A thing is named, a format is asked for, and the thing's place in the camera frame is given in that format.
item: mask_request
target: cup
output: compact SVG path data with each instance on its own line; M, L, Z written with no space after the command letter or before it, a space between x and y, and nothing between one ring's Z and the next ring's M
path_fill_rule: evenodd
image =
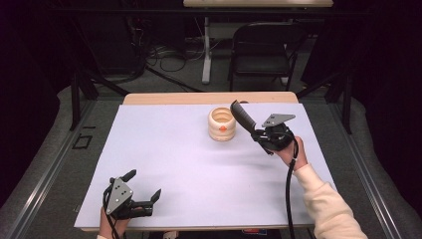
M216 108L208 115L208 132L217 141L233 138L236 131L236 120L228 108Z

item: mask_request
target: table leg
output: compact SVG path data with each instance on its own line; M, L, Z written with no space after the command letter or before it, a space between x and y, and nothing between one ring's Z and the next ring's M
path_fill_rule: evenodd
M210 83L210 74L211 74L211 51L210 51L210 35L209 35L209 19L205 17L204 24L204 38L205 38L205 59L204 59L204 69L202 72L202 84Z

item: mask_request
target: black curtain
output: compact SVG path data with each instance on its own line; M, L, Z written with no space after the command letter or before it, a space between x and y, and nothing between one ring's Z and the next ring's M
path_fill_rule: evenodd
M384 9L382 24L328 20L318 36L302 80L310 85L341 70L355 40L369 36L353 65L352 95L366 108L374 150L402 196L422 215L421 66L422 4L418 1L335 1L343 10Z
M0 205L25 173L54 123L70 67L47 16L32 2L0 5Z

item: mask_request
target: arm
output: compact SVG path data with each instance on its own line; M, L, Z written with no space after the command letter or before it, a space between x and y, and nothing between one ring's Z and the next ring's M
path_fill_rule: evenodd
M350 207L342 197L323 182L312 166L308 164L304 143L296 137L299 154L295 164L295 176L305 190L304 200L308 213L316 222L316 238L367 238L353 217ZM285 164L293 158L294 144L281 151L275 151Z
M100 217L100 232L99 235L97 236L97 239L111 239L112 237L112 231L111 231L111 227L108 224L108 221L106 219L106 213L105 210L102 208L101 209L101 217ZM117 222L115 222L114 228L118 233L118 237L122 238L122 235L124 233L124 231L126 230L127 224L129 223L130 219L126 219L126 220L117 220Z

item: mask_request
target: table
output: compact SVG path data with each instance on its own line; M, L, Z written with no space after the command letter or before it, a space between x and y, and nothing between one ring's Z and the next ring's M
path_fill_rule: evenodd
M210 110L234 100L248 102L244 108L251 117L258 113L257 122L274 109L296 112L298 120L289 125L307 142L321 177L334 185L305 109L293 93L130 94L114 120L75 227L98 230L98 205L107 180L134 168L137 175L127 183L133 200L148 200L159 188L162 192L153 215L131 220L129 229L287 227L287 167L268 157L240 126L227 142L214 141L206 126L195 126L198 120L206 125ZM294 223L312 225L295 178L291 192Z
M185 7L192 8L329 8L332 6L331 0L184 0ZM204 41L205 58L202 73L202 83L210 83L211 56L210 51L210 22L205 17L204 23Z

